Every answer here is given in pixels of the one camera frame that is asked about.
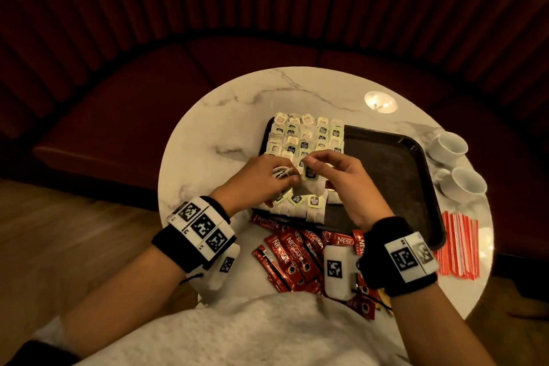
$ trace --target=forearm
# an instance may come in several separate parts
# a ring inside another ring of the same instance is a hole
[[[61,316],[74,353],[89,356],[154,319],[185,273],[151,246]]]
[[[495,365],[437,284],[391,299],[412,364]]]

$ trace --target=cable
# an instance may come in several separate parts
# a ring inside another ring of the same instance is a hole
[[[383,301],[380,301],[378,300],[377,298],[374,298],[374,297],[371,297],[370,295],[368,295],[367,293],[361,293],[360,291],[357,291],[357,290],[353,290],[354,293],[357,293],[359,295],[362,295],[363,297],[366,297],[367,299],[369,300],[372,300],[374,302],[377,302],[379,305],[381,305],[381,307],[383,308],[387,308],[388,310],[393,310],[391,307],[389,307],[387,304],[383,303]]]
[[[179,284],[181,285],[181,284],[184,284],[187,281],[190,281],[191,279],[202,278],[203,276],[204,276],[204,274],[196,274],[196,275],[193,275],[192,277],[188,277],[188,278],[183,279]]]

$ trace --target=marble table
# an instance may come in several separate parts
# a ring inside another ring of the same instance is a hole
[[[392,96],[398,105],[382,114],[365,102],[367,92]],[[355,75],[323,68],[285,67],[257,71],[231,80],[205,95],[179,121],[164,151],[158,182],[162,223],[185,200],[209,194],[259,152],[268,120],[278,111],[339,118],[345,124],[410,136],[425,147],[443,129],[427,113],[391,90]],[[437,164],[428,158],[431,175]],[[470,167],[462,157],[456,166]],[[463,318],[477,304],[492,266],[494,230],[486,197],[457,204],[436,188],[441,211],[460,212],[479,221],[480,278],[440,277],[439,284]],[[227,297],[275,293],[251,252],[270,235],[251,224],[251,212],[233,217],[241,252],[230,278],[216,293],[198,289],[204,303]],[[403,347],[394,318],[376,313],[374,326]]]

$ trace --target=wooden floor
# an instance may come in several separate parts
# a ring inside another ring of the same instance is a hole
[[[145,249],[160,228],[155,212],[0,179],[0,364]],[[185,284],[166,313],[195,304]],[[549,359],[548,314],[547,304],[492,277],[468,323],[499,365],[541,365]]]

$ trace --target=curved sofa backrest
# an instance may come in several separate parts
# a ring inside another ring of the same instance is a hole
[[[223,28],[422,61],[549,132],[549,0],[0,0],[0,131],[22,135],[137,46]]]

